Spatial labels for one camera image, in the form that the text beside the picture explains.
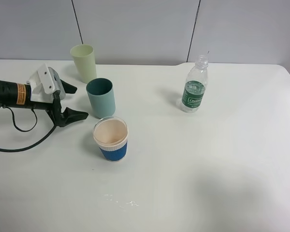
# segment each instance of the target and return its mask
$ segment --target cup rim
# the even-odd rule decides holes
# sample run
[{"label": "cup rim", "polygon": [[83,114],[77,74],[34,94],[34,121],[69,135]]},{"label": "cup rim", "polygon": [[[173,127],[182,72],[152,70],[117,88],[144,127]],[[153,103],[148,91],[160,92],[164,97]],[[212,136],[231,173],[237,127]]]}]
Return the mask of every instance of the cup rim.
[{"label": "cup rim", "polygon": [[[88,88],[88,85],[89,85],[89,83],[90,83],[90,82],[94,82],[94,81],[96,81],[96,80],[98,80],[98,79],[104,79],[104,80],[107,80],[107,81],[109,81],[109,82],[111,83],[111,85],[112,85],[111,89],[110,89],[108,92],[106,92],[106,93],[103,93],[103,94],[100,94],[100,95],[96,95],[96,94],[92,94],[92,93],[90,93],[90,92],[88,91],[88,89],[87,89],[87,88]],[[90,95],[92,95],[92,96],[95,96],[95,97],[102,97],[102,96],[104,96],[105,94],[108,94],[109,92],[111,92],[111,91],[112,91],[112,89],[113,89],[113,82],[112,82],[111,80],[107,79],[107,78],[102,78],[102,77],[95,78],[95,79],[93,79],[93,80],[89,81],[89,82],[87,83],[87,85],[86,85],[86,91],[87,91],[87,93],[88,93],[88,94],[90,94]]]},{"label": "cup rim", "polygon": [[[90,48],[92,49],[92,51],[91,51],[89,54],[85,55],[85,56],[75,56],[75,55],[72,54],[72,50],[73,50],[73,49],[77,49],[78,47],[84,47],[84,46],[86,46],[86,47],[90,47]],[[71,48],[71,50],[70,50],[70,55],[71,55],[72,57],[82,58],[82,57],[88,57],[88,56],[90,56],[93,52],[94,52],[93,46],[91,46],[91,45],[89,45],[89,44],[79,44],[79,45],[76,45],[76,46],[74,46],[73,48]]]},{"label": "cup rim", "polygon": [[[103,122],[105,122],[105,121],[107,121],[107,120],[118,120],[118,121],[122,122],[122,123],[125,125],[126,129],[127,129],[127,134],[124,135],[124,136],[123,136],[121,139],[119,139],[117,142],[114,142],[114,143],[111,143],[111,144],[106,144],[106,143],[103,143],[103,142],[101,142],[100,140],[98,140],[98,139],[95,137],[95,130],[97,129],[97,127],[98,127],[99,125],[101,125],[101,123],[103,123]],[[115,116],[108,116],[108,117],[101,118],[101,119],[96,123],[96,125],[95,125],[94,128],[92,129],[92,134],[93,134],[93,139],[96,141],[96,143],[97,143],[98,145],[101,145],[101,146],[104,146],[104,147],[114,147],[114,146],[120,145],[121,143],[123,143],[123,142],[126,140],[126,138],[128,137],[128,134],[129,134],[129,130],[128,130],[128,126],[127,126],[126,122],[125,122],[123,119],[121,119],[121,118],[119,118],[119,117],[115,117]]]}]

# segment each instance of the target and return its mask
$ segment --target white tabletop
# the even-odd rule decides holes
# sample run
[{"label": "white tabletop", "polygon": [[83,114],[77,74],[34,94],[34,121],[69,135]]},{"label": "white tabletop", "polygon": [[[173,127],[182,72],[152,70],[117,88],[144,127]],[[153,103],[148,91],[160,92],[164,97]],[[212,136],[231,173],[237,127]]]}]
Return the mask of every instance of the white tabletop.
[{"label": "white tabletop", "polygon": [[[44,61],[0,60],[0,80],[25,83]],[[78,87],[63,106],[91,108],[72,61],[46,61]],[[120,162],[105,160],[98,119],[57,128],[22,153],[0,153],[0,232],[290,232],[290,75],[278,65],[210,64],[199,111],[177,108],[193,63],[99,65],[129,127]],[[34,124],[15,109],[16,123]],[[0,147],[52,127],[44,111],[21,133],[0,109]]]}]

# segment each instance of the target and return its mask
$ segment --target teal cup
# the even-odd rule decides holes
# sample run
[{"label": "teal cup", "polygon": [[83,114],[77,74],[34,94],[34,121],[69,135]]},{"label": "teal cup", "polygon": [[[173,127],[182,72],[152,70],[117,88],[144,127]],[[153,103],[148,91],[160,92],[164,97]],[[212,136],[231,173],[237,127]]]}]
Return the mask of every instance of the teal cup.
[{"label": "teal cup", "polygon": [[110,80],[94,79],[87,84],[86,90],[95,117],[104,118],[114,114],[115,98],[113,83]]}]

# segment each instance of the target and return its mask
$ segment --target electric cord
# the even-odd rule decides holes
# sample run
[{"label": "electric cord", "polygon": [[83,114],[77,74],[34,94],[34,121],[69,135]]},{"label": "electric cord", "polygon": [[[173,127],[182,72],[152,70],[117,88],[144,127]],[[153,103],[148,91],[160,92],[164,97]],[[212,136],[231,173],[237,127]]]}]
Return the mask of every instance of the electric cord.
[{"label": "electric cord", "polygon": [[[38,118],[37,118],[37,115],[35,114],[33,108],[31,108],[31,111],[34,113],[34,116],[35,116],[35,124],[34,126],[30,129],[30,130],[22,130],[20,129],[16,123],[15,123],[15,115],[14,115],[14,112],[9,108],[9,107],[6,107],[5,108],[9,109],[11,112],[12,112],[12,120],[13,120],[13,125],[14,127],[20,131],[20,132],[28,132],[28,131],[31,131],[33,128],[35,128],[35,126],[37,125],[38,123]],[[40,139],[39,141],[37,141],[36,143],[30,145],[30,146],[27,146],[27,147],[24,147],[24,148],[20,148],[20,149],[3,149],[3,148],[0,148],[0,152],[9,152],[9,153],[13,153],[13,152],[21,152],[21,151],[27,151],[31,148],[34,148],[35,146],[39,145],[41,142],[43,142],[45,139],[47,139],[53,132],[54,130],[56,129],[57,125],[54,123],[54,126],[52,127],[52,129],[42,138]]]}]

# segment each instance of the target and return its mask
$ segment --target orange label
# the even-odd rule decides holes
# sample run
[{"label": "orange label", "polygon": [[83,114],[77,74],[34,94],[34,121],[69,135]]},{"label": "orange label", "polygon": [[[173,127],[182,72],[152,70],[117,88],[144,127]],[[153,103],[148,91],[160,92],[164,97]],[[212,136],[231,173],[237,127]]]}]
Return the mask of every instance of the orange label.
[{"label": "orange label", "polygon": [[17,96],[17,105],[24,105],[26,101],[26,87],[23,84],[17,84],[18,96]]}]

